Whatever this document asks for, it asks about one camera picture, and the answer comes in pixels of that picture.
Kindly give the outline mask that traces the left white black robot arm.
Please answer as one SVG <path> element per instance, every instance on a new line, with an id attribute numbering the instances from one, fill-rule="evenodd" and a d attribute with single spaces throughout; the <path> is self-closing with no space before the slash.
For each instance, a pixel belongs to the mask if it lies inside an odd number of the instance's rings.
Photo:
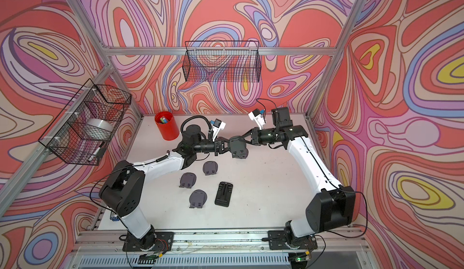
<path id="1" fill-rule="evenodd" d="M 205 116 L 189 117 L 181 125 L 182 140 L 179 145 L 165 155 L 138 163 L 121 161 L 108 175 L 99 191 L 100 199 L 120 218 L 126 227 L 126 239 L 135 242 L 141 251 L 154 251 L 156 244 L 167 251 L 167 242 L 158 239 L 152 224 L 146 219 L 140 199 L 144 185 L 168 173 L 181 171 L 192 165 L 197 154 L 224 154 L 228 140 L 218 136 L 226 123 Z"/>

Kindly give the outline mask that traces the dark grey phone stand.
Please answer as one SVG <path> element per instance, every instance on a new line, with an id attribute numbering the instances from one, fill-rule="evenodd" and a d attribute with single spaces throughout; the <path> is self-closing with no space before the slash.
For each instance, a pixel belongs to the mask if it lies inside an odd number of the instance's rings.
<path id="1" fill-rule="evenodd" d="M 248 157 L 248 149 L 246 141 L 240 137 L 235 136 L 229 139 L 228 147 L 232 158 L 235 159 L 246 159 Z"/>

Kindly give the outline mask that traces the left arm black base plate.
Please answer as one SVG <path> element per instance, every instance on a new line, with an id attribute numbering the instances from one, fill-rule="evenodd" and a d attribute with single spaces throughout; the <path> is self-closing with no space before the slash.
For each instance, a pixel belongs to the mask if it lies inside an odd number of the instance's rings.
<path id="1" fill-rule="evenodd" d="M 149 232 L 141 239 L 137 239 L 130 232 L 121 235 L 124 252 L 155 252 L 166 253 L 171 251 L 174 242 L 174 232 Z"/>

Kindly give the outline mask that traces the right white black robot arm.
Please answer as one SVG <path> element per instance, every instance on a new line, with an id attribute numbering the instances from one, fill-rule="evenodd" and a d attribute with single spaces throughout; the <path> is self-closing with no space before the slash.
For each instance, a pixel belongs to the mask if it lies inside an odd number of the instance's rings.
<path id="1" fill-rule="evenodd" d="M 256 127 L 240 137 L 254 146 L 279 144 L 294 157 L 309 183 L 311 201 L 303 215 L 285 224 L 284 240 L 289 248 L 300 248 L 315 234 L 349 225 L 353 221 L 356 192 L 338 181 L 317 154 L 310 135 L 294 125 L 287 107 L 271 111 L 274 127 L 265 129 L 265 110 L 248 113 Z"/>

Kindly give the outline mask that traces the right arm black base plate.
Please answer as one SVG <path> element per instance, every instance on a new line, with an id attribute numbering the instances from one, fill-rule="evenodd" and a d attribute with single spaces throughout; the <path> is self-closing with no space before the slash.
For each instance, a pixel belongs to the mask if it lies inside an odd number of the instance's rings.
<path id="1" fill-rule="evenodd" d="M 270 250 L 309 250 L 311 252 L 319 247 L 315 236 L 295 237 L 288 229 L 270 230 L 262 241 L 268 243 Z"/>

